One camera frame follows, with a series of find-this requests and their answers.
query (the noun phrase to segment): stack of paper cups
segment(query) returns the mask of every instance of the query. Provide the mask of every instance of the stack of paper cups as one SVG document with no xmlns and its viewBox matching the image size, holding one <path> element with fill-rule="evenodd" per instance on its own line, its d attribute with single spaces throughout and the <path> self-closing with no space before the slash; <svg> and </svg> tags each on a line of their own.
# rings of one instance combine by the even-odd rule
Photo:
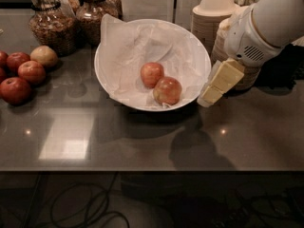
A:
<svg viewBox="0 0 304 228">
<path fill-rule="evenodd" d="M 237 9 L 234 0 L 201 0 L 192 10 L 191 32 L 205 46 L 209 55 L 212 52 L 219 23 Z"/>
</svg>

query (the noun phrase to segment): white paper liner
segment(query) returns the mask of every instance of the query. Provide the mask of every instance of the white paper liner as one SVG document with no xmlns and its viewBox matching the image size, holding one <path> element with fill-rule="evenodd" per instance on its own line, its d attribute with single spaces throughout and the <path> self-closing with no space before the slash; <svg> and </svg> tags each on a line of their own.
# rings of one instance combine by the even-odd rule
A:
<svg viewBox="0 0 304 228">
<path fill-rule="evenodd" d="M 110 98 L 141 110 L 164 111 L 187 105 L 200 95 L 210 73 L 210 59 L 201 42 L 186 29 L 161 20 L 125 23 L 106 14 L 101 34 L 95 70 Z M 140 70 L 148 62 L 161 63 L 166 76 L 180 81 L 177 104 L 158 104 L 153 89 L 144 87 Z"/>
</svg>

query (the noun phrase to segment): white robotic arm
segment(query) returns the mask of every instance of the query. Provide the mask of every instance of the white robotic arm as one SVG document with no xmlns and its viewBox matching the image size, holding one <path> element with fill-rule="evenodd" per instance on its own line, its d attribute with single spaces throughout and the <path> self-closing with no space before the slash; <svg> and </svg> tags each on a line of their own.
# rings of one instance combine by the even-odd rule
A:
<svg viewBox="0 0 304 228">
<path fill-rule="evenodd" d="M 231 25 L 224 49 L 245 67 L 261 67 L 304 35 L 304 0 L 260 0 Z"/>
</svg>

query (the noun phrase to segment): stainless steel table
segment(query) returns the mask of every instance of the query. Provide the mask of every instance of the stainless steel table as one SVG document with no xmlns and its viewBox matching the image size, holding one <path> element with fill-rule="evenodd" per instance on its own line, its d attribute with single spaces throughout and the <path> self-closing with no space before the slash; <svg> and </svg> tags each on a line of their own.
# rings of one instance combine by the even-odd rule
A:
<svg viewBox="0 0 304 228">
<path fill-rule="evenodd" d="M 30 53 L 29 9 L 0 9 L 0 49 Z M 62 57 L 32 101 L 0 101 L 0 170 L 304 170 L 304 82 L 164 113 L 109 99 L 89 45 Z"/>
</svg>

